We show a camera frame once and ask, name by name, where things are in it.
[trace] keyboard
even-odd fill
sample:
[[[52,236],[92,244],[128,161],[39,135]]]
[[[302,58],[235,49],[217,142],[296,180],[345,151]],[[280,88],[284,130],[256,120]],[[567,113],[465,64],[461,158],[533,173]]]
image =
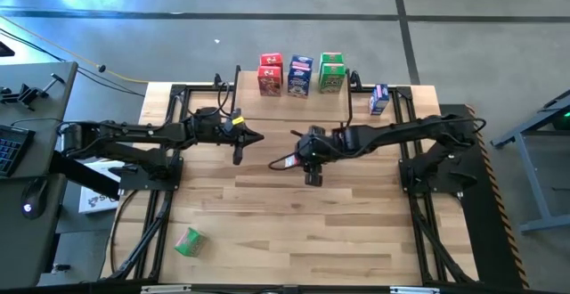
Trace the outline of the keyboard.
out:
[[[0,125],[0,176],[10,177],[26,154],[36,132]]]

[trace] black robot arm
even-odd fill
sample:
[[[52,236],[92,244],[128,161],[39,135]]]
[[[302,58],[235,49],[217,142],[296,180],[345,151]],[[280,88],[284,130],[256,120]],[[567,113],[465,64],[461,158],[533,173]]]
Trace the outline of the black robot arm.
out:
[[[185,150],[196,143],[229,144],[234,146],[233,164],[239,165],[243,148],[264,139],[246,126],[239,109],[225,122],[216,108],[203,108],[182,122],[162,126],[117,124],[109,120],[71,122],[64,126],[60,129],[63,156],[107,158],[139,165],[152,180],[170,174],[167,150]],[[145,151],[122,143],[157,143],[162,148]]]
[[[288,155],[286,167],[277,168],[272,162],[271,169],[286,169],[300,166],[305,171],[305,183],[322,185],[322,165],[340,159],[358,158],[375,151],[378,147],[393,143],[405,143],[420,139],[434,139],[446,150],[467,149],[473,141],[466,138],[470,118],[455,115],[429,116],[402,124],[385,127],[349,126],[335,128],[326,135],[322,127],[311,126],[307,134],[291,132],[300,137],[295,152]]]

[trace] black desk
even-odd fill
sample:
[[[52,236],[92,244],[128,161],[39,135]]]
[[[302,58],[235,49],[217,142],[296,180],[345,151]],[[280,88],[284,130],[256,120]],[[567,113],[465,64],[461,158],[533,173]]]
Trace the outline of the black desk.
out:
[[[75,62],[0,66],[0,86],[7,86],[13,92],[20,90],[21,83],[43,88],[51,81],[52,73],[66,81],[65,86],[54,84],[48,91],[48,98],[36,99],[32,103],[36,111],[22,106],[0,105],[0,123],[10,125],[23,118],[62,119],[76,72]],[[49,175],[47,206],[44,214],[37,219],[29,220],[21,214],[20,198],[30,177],[48,173],[57,143],[56,125],[55,120],[16,125],[34,130],[36,135],[14,175],[10,179],[0,178],[0,228],[3,233],[0,237],[0,261],[4,264],[0,273],[1,289],[36,286],[49,259],[67,179],[64,175]]]

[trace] red cereal box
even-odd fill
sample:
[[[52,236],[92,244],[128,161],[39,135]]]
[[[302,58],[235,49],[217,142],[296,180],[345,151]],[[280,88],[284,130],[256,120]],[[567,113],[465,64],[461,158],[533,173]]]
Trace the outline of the red cereal box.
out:
[[[266,96],[281,96],[281,68],[260,66],[257,70],[259,92]]]
[[[283,85],[283,56],[280,53],[263,53],[259,58],[259,65],[281,68],[281,84]]]

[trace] wooden table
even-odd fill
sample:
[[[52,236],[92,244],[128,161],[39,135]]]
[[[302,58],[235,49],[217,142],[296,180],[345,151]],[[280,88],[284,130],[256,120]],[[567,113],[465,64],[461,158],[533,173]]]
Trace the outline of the wooden table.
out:
[[[149,84],[141,123],[162,123],[171,85]],[[411,90],[418,117],[439,114],[433,86]],[[392,103],[380,117],[368,115],[369,98],[369,94],[353,95],[353,124],[395,122]],[[192,94],[192,110],[216,105],[214,93]],[[280,115],[278,110],[272,112],[276,118]],[[337,117],[323,116],[323,120]],[[300,168],[276,172],[267,163],[293,151],[297,137],[289,130],[305,132],[312,124],[331,129],[338,122],[246,121],[265,139],[244,150],[238,167],[232,164],[229,146],[199,144],[183,152],[183,180],[170,215],[161,283],[420,284],[410,205],[398,179],[398,145],[326,165],[323,186],[310,187],[304,185]],[[427,150],[433,142],[422,143]],[[148,198],[148,192],[139,192],[121,217],[115,243],[117,265],[141,237]],[[464,271],[477,278],[459,202],[434,194],[434,204],[442,242]],[[209,238],[199,257],[184,257],[174,250],[188,227]],[[150,249],[147,271],[154,243]],[[427,253],[435,275],[429,246]],[[109,248],[107,255],[103,277],[110,274]]]

